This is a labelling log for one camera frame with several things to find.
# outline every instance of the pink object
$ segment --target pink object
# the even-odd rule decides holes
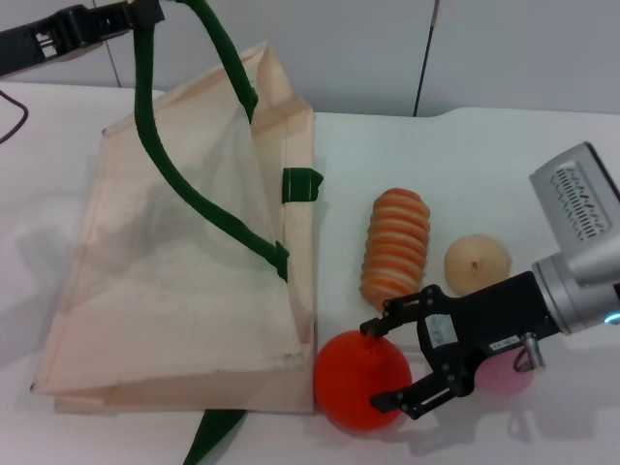
[[[476,372],[476,386],[498,395],[515,395],[532,384],[534,373],[517,373],[512,368],[522,348],[518,347],[485,360]]]

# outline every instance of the white table surface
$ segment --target white table surface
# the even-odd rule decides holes
[[[63,268],[97,162],[100,132],[131,112],[128,89],[0,82],[31,111],[0,145],[0,463],[175,465],[200,413],[56,415],[30,394]],[[0,134],[19,110],[0,100]],[[512,273],[557,251],[528,174],[584,140],[620,181],[620,116],[465,108],[435,118],[317,115],[319,345],[375,316],[358,272],[372,201],[400,186],[431,208],[424,282],[445,287],[443,256],[460,235],[499,238]],[[426,367],[413,326],[391,339]],[[616,464],[620,330],[542,341],[549,368],[524,393],[476,391],[417,422],[349,436],[323,416],[249,415],[205,463],[265,465]]]

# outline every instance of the red ball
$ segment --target red ball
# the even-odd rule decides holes
[[[392,423],[399,414],[382,414],[370,405],[372,395],[411,384],[409,363],[391,342],[343,332],[319,352],[314,393],[325,415],[353,431],[371,431]]]

